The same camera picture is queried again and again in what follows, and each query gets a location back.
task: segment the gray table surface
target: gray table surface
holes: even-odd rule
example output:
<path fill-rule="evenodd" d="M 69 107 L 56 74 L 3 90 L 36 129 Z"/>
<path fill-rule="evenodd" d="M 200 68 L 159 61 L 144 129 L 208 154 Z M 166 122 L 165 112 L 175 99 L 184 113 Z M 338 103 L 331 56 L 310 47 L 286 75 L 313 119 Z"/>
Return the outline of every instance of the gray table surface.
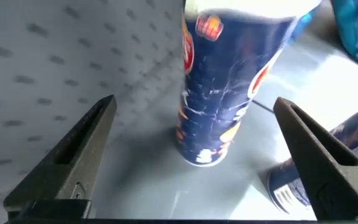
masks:
<path fill-rule="evenodd" d="M 327 129 L 358 111 L 358 64 L 338 44 L 333 22 L 330 6 L 323 5 L 308 30 L 283 51 L 256 101 L 272 108 L 283 96 Z M 313 219 L 279 212 L 270 201 L 266 170 L 290 154 L 274 114 L 254 103 L 222 163 L 199 168 L 183 160 L 173 134 L 181 84 L 175 76 L 161 98 L 109 143 L 94 193 L 96 216 Z"/>

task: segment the gray patterned wall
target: gray patterned wall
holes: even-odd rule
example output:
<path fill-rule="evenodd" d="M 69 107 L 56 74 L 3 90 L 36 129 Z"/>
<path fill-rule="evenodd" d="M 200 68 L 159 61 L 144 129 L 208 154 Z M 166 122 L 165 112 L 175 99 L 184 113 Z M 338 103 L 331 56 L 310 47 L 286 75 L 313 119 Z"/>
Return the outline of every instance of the gray patterned wall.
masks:
<path fill-rule="evenodd" d="M 181 78 L 181 1 L 0 0 L 0 222 L 4 196 L 98 99 L 114 139 Z"/>

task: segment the fallen can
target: fallen can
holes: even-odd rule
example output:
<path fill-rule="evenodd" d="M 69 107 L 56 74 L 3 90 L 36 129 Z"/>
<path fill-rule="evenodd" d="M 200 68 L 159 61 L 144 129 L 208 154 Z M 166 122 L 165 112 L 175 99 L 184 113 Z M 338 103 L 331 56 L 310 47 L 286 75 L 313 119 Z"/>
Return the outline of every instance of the fallen can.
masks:
<path fill-rule="evenodd" d="M 331 131 L 338 140 L 358 156 L 358 113 Z M 313 214 L 305 188 L 299 173 L 289 159 L 273 168 L 267 177 L 270 198 L 280 210 L 289 214 Z"/>
<path fill-rule="evenodd" d="M 224 159 L 241 118 L 309 1 L 187 0 L 177 139 L 189 163 Z"/>

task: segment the blue can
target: blue can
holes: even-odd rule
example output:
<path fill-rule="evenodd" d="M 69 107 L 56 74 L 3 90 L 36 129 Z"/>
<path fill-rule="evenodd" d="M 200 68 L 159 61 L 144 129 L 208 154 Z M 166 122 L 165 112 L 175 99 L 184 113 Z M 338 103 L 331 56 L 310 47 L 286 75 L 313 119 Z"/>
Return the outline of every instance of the blue can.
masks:
<path fill-rule="evenodd" d="M 296 22 L 296 17 L 267 19 L 213 9 L 183 16 L 185 88 L 177 139 L 186 161 L 208 167 L 224 159 Z"/>
<path fill-rule="evenodd" d="M 334 128 L 331 134 L 358 156 L 358 113 Z M 271 199 L 280 210 L 289 214 L 313 213 L 292 159 L 270 171 L 267 188 Z"/>

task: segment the printed logo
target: printed logo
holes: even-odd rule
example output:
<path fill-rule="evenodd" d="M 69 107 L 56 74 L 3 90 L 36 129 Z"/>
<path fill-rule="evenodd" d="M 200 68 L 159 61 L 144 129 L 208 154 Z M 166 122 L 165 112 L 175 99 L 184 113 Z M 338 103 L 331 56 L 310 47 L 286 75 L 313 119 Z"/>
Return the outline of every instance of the printed logo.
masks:
<path fill-rule="evenodd" d="M 191 37 L 191 34 L 189 33 L 185 18 L 182 18 L 182 47 L 183 47 L 183 61 L 184 61 L 184 67 L 185 67 L 185 74 L 189 74 L 191 71 L 191 68 L 193 67 L 193 61 L 194 61 L 194 44 L 193 44 L 193 38 Z"/>
<path fill-rule="evenodd" d="M 233 118 L 233 121 L 238 121 L 240 118 L 243 117 L 243 115 L 247 112 L 249 106 L 249 102 L 244 103 L 243 107 L 237 110 L 235 117 Z"/>
<path fill-rule="evenodd" d="M 248 87 L 248 98 L 252 99 L 256 93 L 258 92 L 259 86 L 268 74 L 270 68 L 277 60 L 278 56 L 281 54 L 283 49 L 278 50 L 278 52 L 270 59 L 269 62 L 266 63 L 265 67 L 261 69 L 258 74 L 252 79 L 251 84 Z"/>
<path fill-rule="evenodd" d="M 196 162 L 199 163 L 210 163 L 212 162 L 212 155 L 213 152 L 209 149 L 203 149 L 200 151 L 200 153 L 198 154 L 197 158 L 196 158 Z"/>
<path fill-rule="evenodd" d="M 221 35 L 223 23 L 218 16 L 199 16 L 196 22 L 196 33 L 207 40 L 215 41 Z"/>
<path fill-rule="evenodd" d="M 269 72 L 270 66 L 267 65 L 265 68 L 256 74 L 252 79 L 251 84 L 248 87 L 248 98 L 253 98 L 259 90 L 259 86 L 262 83 L 262 80 L 265 78 L 266 74 Z"/>

